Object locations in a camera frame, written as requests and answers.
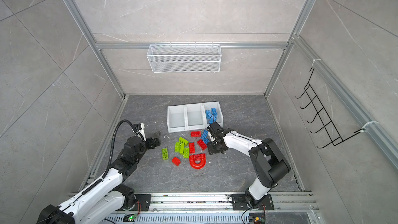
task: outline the black mounting plate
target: black mounting plate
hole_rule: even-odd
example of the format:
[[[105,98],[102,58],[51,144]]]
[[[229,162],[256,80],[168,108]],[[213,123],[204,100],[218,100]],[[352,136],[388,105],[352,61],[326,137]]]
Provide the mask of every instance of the black mounting plate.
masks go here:
[[[137,198],[137,201],[140,202],[141,211],[148,211],[150,200],[152,198],[151,194],[134,194]],[[138,204],[135,204],[131,211],[138,211]]]
[[[232,194],[232,208],[233,210],[248,210],[249,207],[247,206],[247,202],[245,199],[245,194]],[[273,205],[272,197],[270,194],[267,194],[264,196],[260,201],[256,204],[256,209],[257,207],[261,207],[262,204],[264,203],[264,206],[266,207],[266,210],[274,210],[275,207]]]

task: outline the green building block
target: green building block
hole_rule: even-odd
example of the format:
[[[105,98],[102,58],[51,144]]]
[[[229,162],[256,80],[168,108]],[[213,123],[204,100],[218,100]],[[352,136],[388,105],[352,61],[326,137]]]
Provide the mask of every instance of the green building block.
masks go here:
[[[184,154],[184,143],[180,143],[180,154]]]
[[[189,158],[189,147],[184,147],[183,157],[184,158]]]
[[[162,158],[163,160],[169,159],[169,153],[167,152],[167,148],[162,149]]]
[[[184,145],[188,145],[188,141],[185,138],[180,137],[178,139],[181,143],[184,143]]]
[[[174,148],[174,152],[180,152],[180,146],[181,146],[181,143],[176,142],[176,147]]]

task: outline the gray marble floor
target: gray marble floor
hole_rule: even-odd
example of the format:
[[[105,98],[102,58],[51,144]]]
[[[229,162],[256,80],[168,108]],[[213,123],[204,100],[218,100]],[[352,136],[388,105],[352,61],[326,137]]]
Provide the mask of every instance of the gray marble floor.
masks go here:
[[[286,156],[271,111],[262,95],[134,95],[129,97],[121,119],[145,123],[146,136],[160,131],[161,146],[146,152],[137,170],[124,184],[137,192],[246,190],[256,178],[251,160],[246,155],[234,149],[213,155],[205,150],[206,165],[196,170],[189,165],[188,159],[174,152],[174,144],[180,136],[195,142],[196,153],[201,153],[201,150],[196,143],[199,138],[191,138],[190,132],[168,133],[167,106],[211,101],[220,102],[224,127],[258,139],[272,138]],[[123,124],[117,132],[115,156],[130,136],[131,128]],[[169,152],[168,160],[162,159],[161,148],[164,147]],[[110,146],[102,159],[99,173],[106,168],[109,150]],[[175,156],[181,159],[178,167],[171,162]],[[298,191],[293,173],[289,172],[273,190]]]

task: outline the empty bin compartment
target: empty bin compartment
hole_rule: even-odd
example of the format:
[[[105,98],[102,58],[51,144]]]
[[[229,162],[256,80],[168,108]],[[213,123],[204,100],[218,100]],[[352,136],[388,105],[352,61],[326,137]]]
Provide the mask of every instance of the empty bin compartment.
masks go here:
[[[169,132],[187,130],[185,105],[167,107],[167,128]]]
[[[206,118],[203,116],[203,105],[202,103],[185,105],[187,109],[187,129],[197,130],[204,129],[206,127]]]
[[[206,116],[205,111],[210,110],[212,108],[216,108],[217,111],[217,120],[216,122],[220,124],[221,127],[224,126],[224,118],[222,117],[222,112],[221,112],[221,107],[220,107],[220,102],[214,101],[214,102],[204,102],[202,103],[204,107],[203,115]]]

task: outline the side wall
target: side wall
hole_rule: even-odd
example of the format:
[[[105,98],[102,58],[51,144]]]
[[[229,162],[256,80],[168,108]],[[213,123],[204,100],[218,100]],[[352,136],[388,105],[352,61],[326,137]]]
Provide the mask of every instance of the side wall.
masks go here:
[[[76,192],[120,97],[62,0],[0,0],[0,222]]]
[[[301,37],[397,141],[397,0],[317,0]],[[294,47],[270,95],[283,135],[306,190],[314,192],[327,223],[396,223],[398,173],[366,134],[338,146],[304,95],[311,62]],[[343,138],[361,128],[323,79],[311,85]],[[321,109],[315,99],[317,109]],[[328,127],[331,138],[336,129]]]
[[[286,42],[305,0],[75,0],[97,42]],[[103,50],[127,94],[262,94],[282,50],[223,49],[218,73],[153,73]]]

